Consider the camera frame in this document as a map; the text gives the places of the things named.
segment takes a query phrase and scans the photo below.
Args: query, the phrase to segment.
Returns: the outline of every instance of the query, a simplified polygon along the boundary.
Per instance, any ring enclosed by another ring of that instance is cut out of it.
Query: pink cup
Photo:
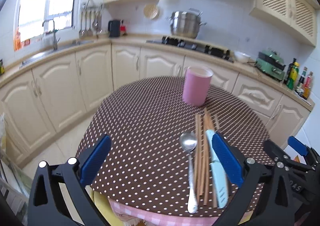
[[[186,72],[182,99],[185,103],[201,106],[205,102],[213,72],[206,67],[189,67]]]

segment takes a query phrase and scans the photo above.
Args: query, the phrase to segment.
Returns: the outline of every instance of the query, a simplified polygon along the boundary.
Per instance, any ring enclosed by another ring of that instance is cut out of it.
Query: green bottle
[[[299,64],[295,62],[291,68],[291,72],[287,81],[287,87],[293,90],[294,82],[296,81],[299,74]]]

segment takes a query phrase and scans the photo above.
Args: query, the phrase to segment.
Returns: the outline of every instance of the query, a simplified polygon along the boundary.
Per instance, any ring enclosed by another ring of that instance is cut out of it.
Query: green appliance
[[[271,76],[278,81],[282,81],[284,79],[285,64],[283,63],[283,59],[272,49],[259,52],[254,66],[266,75]]]

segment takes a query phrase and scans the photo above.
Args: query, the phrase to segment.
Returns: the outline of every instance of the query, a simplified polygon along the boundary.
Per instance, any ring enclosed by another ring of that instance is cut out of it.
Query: polka dot tablecloth
[[[257,115],[229,92],[210,86],[206,102],[193,107],[182,101],[184,78],[156,77],[125,85],[106,98],[95,113],[77,150],[77,156],[108,134],[112,148],[92,188],[114,201],[153,213],[183,216],[219,216],[223,210],[200,201],[196,214],[187,211],[188,158],[179,144],[184,131],[195,129],[195,114],[207,107],[218,115],[228,143],[246,157],[273,164],[262,149],[269,135]],[[210,178],[212,196],[212,179]],[[248,207],[253,210],[262,185]],[[232,199],[236,185],[231,187]]]

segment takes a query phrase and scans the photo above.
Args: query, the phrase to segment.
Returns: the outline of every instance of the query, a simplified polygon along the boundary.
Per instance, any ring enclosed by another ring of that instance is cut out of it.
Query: tile floor
[[[65,163],[70,157],[74,157],[76,150],[82,137],[88,128],[92,116],[85,119],[79,125],[71,129],[69,132],[64,134],[55,143],[50,145],[41,154],[35,157],[29,164],[27,164],[23,171],[30,177],[34,178],[39,162],[45,160],[49,165],[58,165]],[[64,184],[60,184],[61,192],[63,198],[65,199],[68,210],[72,216],[72,219],[76,222],[83,224],[76,208],[74,207],[70,195],[68,193],[67,187]]]

